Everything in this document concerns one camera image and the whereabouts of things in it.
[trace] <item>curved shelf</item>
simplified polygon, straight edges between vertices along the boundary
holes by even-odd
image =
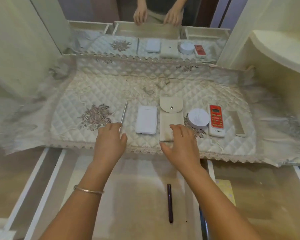
[[[254,30],[250,38],[260,52],[300,73],[300,33]]]

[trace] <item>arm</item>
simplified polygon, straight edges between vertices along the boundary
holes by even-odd
[[[173,7],[167,13],[164,19],[164,24],[173,24],[174,26],[181,25],[183,19],[183,7],[187,0],[176,0]]]
[[[136,25],[145,23],[148,19],[148,8],[146,0],[137,0],[136,12],[133,15],[133,20]]]
[[[183,125],[170,127],[173,130],[173,148],[161,142],[161,149],[195,194],[213,239],[261,240],[252,225],[240,215],[200,165],[199,149],[193,131]]]
[[[94,157],[79,187],[103,191],[114,166],[125,151],[127,136],[120,138],[121,123],[107,124],[99,129]],[[40,240],[91,240],[101,194],[74,190]]]

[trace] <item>beige pouch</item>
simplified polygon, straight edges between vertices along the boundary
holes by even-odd
[[[173,141],[170,125],[185,125],[183,118],[183,99],[179,97],[160,97],[160,141]]]

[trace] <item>dark shirt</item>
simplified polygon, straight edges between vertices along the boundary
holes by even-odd
[[[146,0],[147,7],[150,11],[167,14],[176,0]]]

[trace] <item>beige pants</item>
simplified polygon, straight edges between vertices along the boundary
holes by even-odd
[[[180,15],[181,15],[181,21],[180,21],[180,25],[181,25],[182,19],[183,19],[183,10],[180,13]],[[148,9],[147,23],[163,24],[165,18],[166,18],[166,15],[158,14],[158,13],[152,12]]]

